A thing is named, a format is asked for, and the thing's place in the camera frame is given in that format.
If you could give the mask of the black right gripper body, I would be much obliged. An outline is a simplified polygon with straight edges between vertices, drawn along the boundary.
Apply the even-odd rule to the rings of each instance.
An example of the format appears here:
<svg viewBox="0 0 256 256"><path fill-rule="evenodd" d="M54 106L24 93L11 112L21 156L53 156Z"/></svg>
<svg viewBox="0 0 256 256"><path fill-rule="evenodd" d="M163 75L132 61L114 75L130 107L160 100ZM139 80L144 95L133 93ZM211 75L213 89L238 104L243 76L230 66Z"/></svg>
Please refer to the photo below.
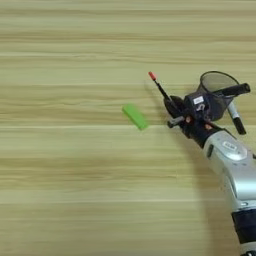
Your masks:
<svg viewBox="0 0 256 256"><path fill-rule="evenodd" d="M178 126L181 132L194 140L200 148L203 148L207 139L213 134L222 131L222 128L203 119L195 119L191 115L179 116L167 122L169 128Z"/></svg>

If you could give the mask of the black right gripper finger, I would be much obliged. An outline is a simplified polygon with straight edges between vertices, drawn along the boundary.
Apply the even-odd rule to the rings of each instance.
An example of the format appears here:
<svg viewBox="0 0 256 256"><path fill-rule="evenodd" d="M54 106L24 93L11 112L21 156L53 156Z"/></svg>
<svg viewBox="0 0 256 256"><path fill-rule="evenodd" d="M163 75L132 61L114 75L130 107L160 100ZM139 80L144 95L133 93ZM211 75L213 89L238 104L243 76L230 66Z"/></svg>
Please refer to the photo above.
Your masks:
<svg viewBox="0 0 256 256"><path fill-rule="evenodd" d="M171 100L164 100L164 105L165 105L165 107L166 107L166 109L167 109L167 112L170 114L170 116L172 117L172 118L177 118L177 117L179 117L179 116L181 116L181 115L176 115L175 113L174 113L174 109L173 109L173 107L172 107L172 101Z"/></svg>
<svg viewBox="0 0 256 256"><path fill-rule="evenodd" d="M172 107L174 109L174 113L176 115L181 115L185 109L183 100L180 97L174 96L174 95L171 95L170 99L172 101Z"/></svg>

